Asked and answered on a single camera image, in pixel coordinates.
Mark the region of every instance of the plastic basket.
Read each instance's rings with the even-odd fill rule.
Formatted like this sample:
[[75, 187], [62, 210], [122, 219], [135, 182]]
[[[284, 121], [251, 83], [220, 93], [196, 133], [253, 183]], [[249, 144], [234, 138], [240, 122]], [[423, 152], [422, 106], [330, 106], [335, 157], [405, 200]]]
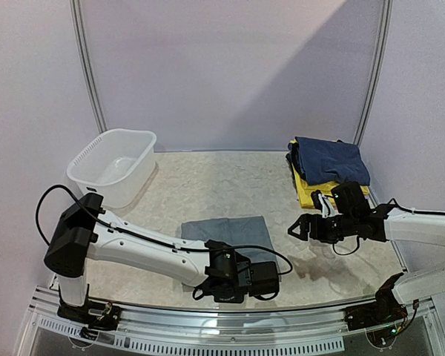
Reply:
[[104, 197], [103, 205], [131, 203], [155, 168], [156, 135], [116, 128], [100, 134], [67, 167], [67, 176], [83, 194]]

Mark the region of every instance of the folded clothing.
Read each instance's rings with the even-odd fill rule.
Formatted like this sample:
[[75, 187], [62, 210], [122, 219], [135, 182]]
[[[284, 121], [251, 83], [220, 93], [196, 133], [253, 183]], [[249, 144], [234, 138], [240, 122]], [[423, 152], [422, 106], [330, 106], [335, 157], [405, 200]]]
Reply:
[[369, 185], [369, 172], [359, 147], [345, 142], [295, 137], [287, 159], [309, 185], [327, 182], [358, 182]]
[[[339, 183], [336, 182], [327, 182], [319, 185], [309, 185], [305, 180], [301, 178], [293, 165], [290, 165], [290, 168], [293, 175], [292, 177], [294, 179], [295, 188], [297, 189], [298, 201], [301, 208], [314, 209], [312, 192], [321, 191], [325, 195], [331, 195], [332, 189], [339, 186]], [[361, 191], [365, 196], [369, 195], [368, 187], [361, 186]], [[329, 198], [329, 201], [334, 205], [333, 198]]]
[[[258, 245], [274, 249], [263, 217], [237, 219], [209, 219], [184, 222], [181, 224], [181, 238], [185, 240], [214, 240], [231, 246]], [[280, 271], [274, 254], [254, 248], [237, 250], [237, 253], [251, 259], [252, 263], [274, 261]]]

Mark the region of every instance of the metal frame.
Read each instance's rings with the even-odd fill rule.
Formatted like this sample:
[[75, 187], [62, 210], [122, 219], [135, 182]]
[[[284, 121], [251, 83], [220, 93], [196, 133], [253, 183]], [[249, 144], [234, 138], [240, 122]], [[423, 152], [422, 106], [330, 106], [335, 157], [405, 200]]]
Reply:
[[375, 55], [372, 62], [371, 78], [369, 80], [368, 92], [364, 101], [363, 112], [361, 114], [359, 125], [356, 129], [353, 143], [359, 145], [363, 140], [364, 131], [371, 112], [372, 103], [374, 101], [376, 88], [379, 82], [380, 69], [383, 62], [384, 52], [386, 49], [387, 33], [389, 31], [389, 22], [392, 12], [392, 0], [384, 0], [382, 15], [380, 18], [378, 40], [376, 43]]
[[[181, 311], [125, 303], [119, 306], [123, 309], [119, 328], [104, 333], [95, 344], [144, 355], [325, 355], [343, 351], [343, 337], [365, 332], [348, 331], [343, 321], [346, 304], [291, 311]], [[89, 343], [79, 336], [83, 325], [56, 316], [58, 307], [57, 291], [40, 287], [35, 290], [18, 355], [30, 355], [40, 329]], [[434, 354], [445, 355], [443, 332], [430, 299], [421, 301], [418, 316], [423, 317], [429, 330]]]
[[94, 119], [96, 120], [99, 133], [107, 130], [104, 114], [99, 101], [96, 83], [92, 67], [90, 65], [88, 45], [86, 42], [84, 22], [82, 20], [82, 7], [80, 0], [70, 0], [71, 15], [73, 17], [74, 32], [76, 34], [76, 42], [79, 51], [79, 58], [81, 59], [82, 72], [88, 88], [89, 100], [92, 110], [94, 112]]

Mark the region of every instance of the stack of folded clothes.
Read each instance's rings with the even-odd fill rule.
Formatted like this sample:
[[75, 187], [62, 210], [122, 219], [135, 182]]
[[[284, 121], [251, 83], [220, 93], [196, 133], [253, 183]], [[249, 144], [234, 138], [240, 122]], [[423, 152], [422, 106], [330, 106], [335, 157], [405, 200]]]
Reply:
[[364, 195], [369, 194], [369, 172], [356, 145], [295, 137], [289, 143], [286, 158], [302, 208], [314, 207], [310, 195], [313, 191], [330, 195], [334, 187], [344, 182], [358, 182]]

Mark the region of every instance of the black cable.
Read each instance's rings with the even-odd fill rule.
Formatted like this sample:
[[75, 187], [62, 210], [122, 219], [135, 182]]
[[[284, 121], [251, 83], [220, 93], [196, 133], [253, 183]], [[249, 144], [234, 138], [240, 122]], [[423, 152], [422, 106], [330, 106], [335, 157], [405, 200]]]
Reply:
[[90, 327], [86, 328], [83, 326], [79, 332], [79, 336], [86, 340], [96, 341], [97, 337], [99, 336], [99, 332], [96, 330], [90, 330]]
[[91, 212], [89, 212], [89, 210], [87, 210], [81, 203], [80, 201], [78, 201], [78, 199], [76, 198], [76, 196], [73, 194], [73, 192], [66, 186], [66, 185], [62, 185], [62, 184], [56, 184], [56, 185], [52, 185], [51, 187], [49, 187], [46, 192], [43, 193], [42, 197], [39, 198], [38, 201], [38, 205], [36, 206], [36, 211], [35, 211], [35, 224], [36, 224], [36, 228], [38, 229], [38, 232], [40, 234], [40, 236], [42, 237], [42, 239], [44, 240], [44, 242], [46, 243], [46, 245], [50, 245], [50, 242], [47, 240], [45, 234], [43, 234], [43, 230], [41, 228], [41, 226], [39, 225], [39, 209], [42, 206], [43, 200], [45, 200], [45, 197], [51, 192], [54, 191], [55, 189], [63, 189], [64, 191], [66, 191], [70, 197], [74, 200], [74, 202], [81, 208], [83, 209], [86, 213], [88, 213], [95, 221], [97, 221], [100, 224], [103, 224], [104, 226], [107, 226], [110, 228], [110, 224], [107, 224], [104, 221], [101, 221], [100, 219], [97, 219], [94, 215], [92, 215]]
[[[43, 234], [43, 231], [41, 229], [41, 226], [39, 225], [39, 209], [42, 206], [43, 200], [45, 199], [45, 197], [53, 190], [55, 189], [63, 189], [64, 191], [66, 191], [69, 196], [71, 197], [72, 200], [74, 200], [74, 202], [87, 214], [89, 215], [93, 220], [95, 220], [97, 223], [105, 226], [106, 228], [112, 228], [111, 224], [105, 221], [100, 220], [98, 217], [95, 217], [89, 210], [86, 209], [85, 206], [83, 206], [83, 204], [81, 204], [81, 202], [77, 199], [77, 197], [73, 194], [73, 192], [66, 186], [66, 185], [62, 185], [62, 184], [56, 184], [53, 185], [51, 187], [49, 187], [46, 192], [43, 193], [42, 197], [39, 198], [38, 201], [38, 205], [36, 206], [36, 213], [35, 213], [35, 223], [36, 223], [36, 227], [38, 228], [38, 232], [41, 235], [42, 239], [44, 240], [44, 242], [49, 246], [50, 243], [48, 242], [46, 236]], [[291, 264], [290, 260], [283, 256], [281, 253], [276, 252], [274, 250], [271, 250], [270, 248], [266, 248], [263, 246], [258, 246], [258, 245], [239, 245], [239, 246], [229, 246], [229, 247], [222, 247], [222, 248], [176, 248], [174, 245], [170, 244], [170, 243], [164, 243], [163, 241], [159, 241], [159, 240], [155, 240], [152, 239], [151, 237], [136, 233], [135, 231], [131, 231], [128, 230], [126, 228], [121, 228], [121, 227], [115, 227], [115, 230], [123, 233], [123, 234], [128, 234], [131, 235], [133, 237], [137, 237], [139, 239], [148, 241], [150, 243], [156, 243], [157, 245], [161, 245], [167, 248], [172, 248], [172, 249], [176, 249], [178, 251], [184, 251], [184, 252], [210, 252], [210, 251], [227, 251], [227, 250], [238, 250], [238, 249], [242, 249], [242, 248], [254, 248], [254, 249], [258, 249], [258, 250], [262, 250], [262, 251], [266, 251], [269, 252], [271, 254], [274, 254], [278, 257], [280, 257], [282, 260], [284, 260], [285, 262], [288, 263], [289, 265], [289, 269], [288, 271], [284, 271], [284, 272], [280, 272], [278, 273], [278, 275], [282, 276], [284, 274], [288, 274], [290, 272], [293, 271], [294, 266]]]
[[420, 303], [418, 300], [414, 300], [414, 305], [413, 305], [414, 314], [412, 315], [412, 318], [410, 319], [409, 323], [406, 326], [404, 326], [399, 332], [397, 332], [397, 333], [393, 334], [391, 337], [389, 337], [389, 339], [399, 336], [400, 334], [402, 334], [404, 331], [406, 331], [412, 325], [412, 323], [414, 322], [415, 316], [417, 315], [417, 310], [418, 310], [419, 304]]
[[334, 244], [332, 245], [332, 248], [333, 248], [333, 252], [335, 254], [337, 254], [338, 256], [349, 256], [350, 254], [354, 254], [357, 250], [359, 250], [359, 248], [360, 248], [360, 237], [359, 236], [356, 237], [356, 248], [353, 251], [348, 252], [347, 254], [340, 254], [340, 253], [338, 253], [336, 251], [336, 249], [334, 248]]
[[326, 206], [326, 209], [328, 210], [328, 216], [329, 216], [330, 213], [332, 212], [332, 210], [329, 208], [328, 203], [326, 202], [326, 200], [324, 200], [324, 198], [321, 198], [321, 200], [323, 201], [323, 204]]
[[272, 296], [270, 296], [270, 297], [268, 297], [268, 298], [265, 298], [265, 297], [263, 297], [262, 295], [254, 295], [254, 298], [257, 299], [257, 300], [262, 300], [262, 301], [266, 302], [266, 301], [268, 301], [268, 300], [275, 299], [275, 297], [276, 297], [277, 295], [279, 295], [279, 292], [278, 292], [278, 291], [276, 291], [276, 292], [274, 293], [274, 295], [272, 295]]
[[407, 213], [420, 214], [420, 215], [438, 215], [438, 216], [445, 217], [444, 211], [412, 210], [412, 209], [404, 208], [403, 206], [399, 205], [398, 201], [395, 198], [391, 198], [387, 204], [390, 204], [391, 202], [394, 202], [394, 205], [397, 209], [405, 211]]
[[205, 296], [205, 294], [204, 294], [204, 292], [202, 291], [202, 289], [199, 289], [199, 288], [197, 288], [197, 287], [196, 287], [195, 289], [193, 289], [192, 297], [193, 297], [194, 300], [201, 300], [204, 296]]

